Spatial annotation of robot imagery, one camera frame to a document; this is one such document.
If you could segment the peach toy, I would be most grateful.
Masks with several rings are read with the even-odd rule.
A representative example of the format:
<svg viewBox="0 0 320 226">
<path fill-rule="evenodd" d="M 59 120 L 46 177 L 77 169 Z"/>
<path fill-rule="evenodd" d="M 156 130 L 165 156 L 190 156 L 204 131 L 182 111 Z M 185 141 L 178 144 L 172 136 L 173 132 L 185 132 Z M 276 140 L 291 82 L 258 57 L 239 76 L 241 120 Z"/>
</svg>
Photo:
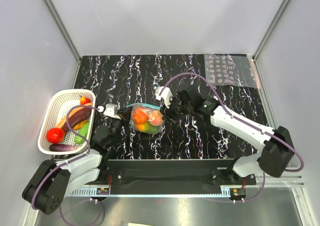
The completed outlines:
<svg viewBox="0 0 320 226">
<path fill-rule="evenodd" d="M 148 116 L 148 121 L 152 126 L 160 126 L 163 123 L 163 115 L 159 110 L 153 110 Z"/>
</svg>

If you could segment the green orange mango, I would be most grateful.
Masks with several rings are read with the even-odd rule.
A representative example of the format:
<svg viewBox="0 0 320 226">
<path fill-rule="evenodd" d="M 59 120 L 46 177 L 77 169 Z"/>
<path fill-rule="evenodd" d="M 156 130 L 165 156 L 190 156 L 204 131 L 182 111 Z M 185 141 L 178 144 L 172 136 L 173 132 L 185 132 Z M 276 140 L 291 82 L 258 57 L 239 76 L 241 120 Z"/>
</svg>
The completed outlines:
<svg viewBox="0 0 320 226">
<path fill-rule="evenodd" d="M 158 126 L 151 125 L 148 121 L 145 123 L 136 123 L 134 127 L 137 131 L 150 135 L 158 134 L 160 131 Z"/>
</svg>

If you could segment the clear zip bag blue zipper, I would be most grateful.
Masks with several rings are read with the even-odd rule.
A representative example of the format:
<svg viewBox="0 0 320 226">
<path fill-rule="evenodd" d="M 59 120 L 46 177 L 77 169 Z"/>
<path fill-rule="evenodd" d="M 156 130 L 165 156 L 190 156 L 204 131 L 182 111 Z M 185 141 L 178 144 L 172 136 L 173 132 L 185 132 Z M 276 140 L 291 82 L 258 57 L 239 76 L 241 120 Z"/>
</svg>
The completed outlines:
<svg viewBox="0 0 320 226">
<path fill-rule="evenodd" d="M 125 108 L 125 113 L 129 113 L 129 127 L 137 132 L 149 135 L 158 134 L 164 123 L 160 109 L 159 106 L 146 103 L 128 105 Z"/>
</svg>

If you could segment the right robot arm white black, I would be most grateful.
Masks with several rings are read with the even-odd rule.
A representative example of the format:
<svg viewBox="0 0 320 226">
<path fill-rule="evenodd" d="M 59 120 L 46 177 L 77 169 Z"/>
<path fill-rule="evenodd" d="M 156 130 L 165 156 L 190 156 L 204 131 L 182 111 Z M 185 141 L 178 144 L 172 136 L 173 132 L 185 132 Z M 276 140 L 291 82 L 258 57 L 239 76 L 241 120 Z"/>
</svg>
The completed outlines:
<svg viewBox="0 0 320 226">
<path fill-rule="evenodd" d="M 172 94 L 168 87 L 160 87 L 155 93 L 157 101 L 162 102 L 160 112 L 163 119 L 174 123 L 182 115 L 191 115 L 224 129 L 251 144 L 257 152 L 250 156 L 236 158 L 226 169 L 212 172 L 215 185 L 240 185 L 256 173 L 265 173 L 279 178 L 294 156 L 289 131 L 280 126 L 274 129 L 258 124 L 228 107 L 213 97 L 203 98 L 191 86 Z"/>
</svg>

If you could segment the orange pumpkin toy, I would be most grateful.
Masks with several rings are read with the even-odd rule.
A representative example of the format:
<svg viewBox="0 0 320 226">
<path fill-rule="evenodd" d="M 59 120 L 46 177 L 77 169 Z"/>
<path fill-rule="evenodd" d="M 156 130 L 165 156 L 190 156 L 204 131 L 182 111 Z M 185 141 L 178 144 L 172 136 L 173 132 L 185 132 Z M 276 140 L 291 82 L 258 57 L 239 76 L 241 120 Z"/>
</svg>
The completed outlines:
<svg viewBox="0 0 320 226">
<path fill-rule="evenodd" d="M 143 124 L 149 119 L 148 112 L 144 108 L 136 108 L 132 114 L 132 120 L 136 124 Z"/>
</svg>

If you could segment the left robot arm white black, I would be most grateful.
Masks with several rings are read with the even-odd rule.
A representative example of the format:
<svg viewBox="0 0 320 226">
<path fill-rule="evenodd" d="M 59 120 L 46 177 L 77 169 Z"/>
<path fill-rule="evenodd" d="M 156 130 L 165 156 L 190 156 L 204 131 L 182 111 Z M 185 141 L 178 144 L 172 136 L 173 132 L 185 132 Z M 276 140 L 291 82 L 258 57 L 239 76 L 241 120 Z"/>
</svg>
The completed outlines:
<svg viewBox="0 0 320 226">
<path fill-rule="evenodd" d="M 109 126 L 95 128 L 93 146 L 64 161 L 43 161 L 22 191 L 22 198 L 34 210 L 52 214 L 63 199 L 91 182 L 103 184 L 108 179 L 108 160 L 115 155 L 114 145 L 121 138 L 122 127 L 130 122 L 132 107 L 121 109 Z"/>
</svg>

